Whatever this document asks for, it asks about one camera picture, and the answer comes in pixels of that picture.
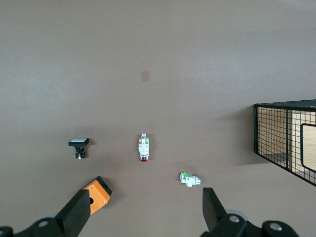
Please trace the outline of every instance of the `beige tape patch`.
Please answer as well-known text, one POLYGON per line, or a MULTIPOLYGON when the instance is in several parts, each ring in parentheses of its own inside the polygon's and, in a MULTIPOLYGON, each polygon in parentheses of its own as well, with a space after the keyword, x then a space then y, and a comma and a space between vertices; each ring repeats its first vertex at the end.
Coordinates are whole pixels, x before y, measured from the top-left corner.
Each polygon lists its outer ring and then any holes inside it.
POLYGON ((149 81, 149 72, 148 71, 141 72, 140 77, 142 81, 149 81))

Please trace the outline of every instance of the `wire mesh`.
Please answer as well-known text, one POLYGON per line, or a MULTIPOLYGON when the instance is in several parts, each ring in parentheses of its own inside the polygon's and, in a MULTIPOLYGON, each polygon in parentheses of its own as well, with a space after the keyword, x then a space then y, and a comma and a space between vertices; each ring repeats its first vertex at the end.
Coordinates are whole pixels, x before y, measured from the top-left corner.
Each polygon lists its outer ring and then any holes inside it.
POLYGON ((255 153, 316 186, 316 100, 254 106, 255 153))

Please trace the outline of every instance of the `gray surface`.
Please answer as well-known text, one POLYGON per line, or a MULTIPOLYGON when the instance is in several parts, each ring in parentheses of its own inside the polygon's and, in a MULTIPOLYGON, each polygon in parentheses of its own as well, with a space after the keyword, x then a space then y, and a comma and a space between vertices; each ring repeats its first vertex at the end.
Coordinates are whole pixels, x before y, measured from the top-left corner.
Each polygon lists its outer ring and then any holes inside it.
POLYGON ((312 0, 0 0, 1 225, 28 227, 100 175, 113 195, 81 237, 198 237, 203 187, 314 236, 316 188, 253 153, 251 106, 315 99, 315 16, 312 0))

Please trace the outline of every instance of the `wire cage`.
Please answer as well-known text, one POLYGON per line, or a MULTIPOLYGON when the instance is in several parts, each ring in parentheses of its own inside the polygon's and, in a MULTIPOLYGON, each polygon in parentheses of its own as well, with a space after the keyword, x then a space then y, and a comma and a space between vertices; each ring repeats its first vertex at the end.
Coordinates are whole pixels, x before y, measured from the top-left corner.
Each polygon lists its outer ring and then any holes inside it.
POLYGON ((254 151, 316 186, 316 100, 255 104, 254 151))

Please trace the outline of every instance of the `gray floor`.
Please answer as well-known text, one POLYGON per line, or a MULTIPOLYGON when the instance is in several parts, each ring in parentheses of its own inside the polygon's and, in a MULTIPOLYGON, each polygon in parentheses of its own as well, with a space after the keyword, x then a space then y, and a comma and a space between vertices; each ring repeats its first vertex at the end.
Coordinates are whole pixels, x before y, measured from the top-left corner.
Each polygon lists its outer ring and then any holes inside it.
POLYGON ((316 188, 252 138, 253 104, 315 98, 315 15, 311 0, 0 0, 0 225, 21 231, 100 175, 113 195, 81 237, 198 237, 203 187, 315 236, 316 188))

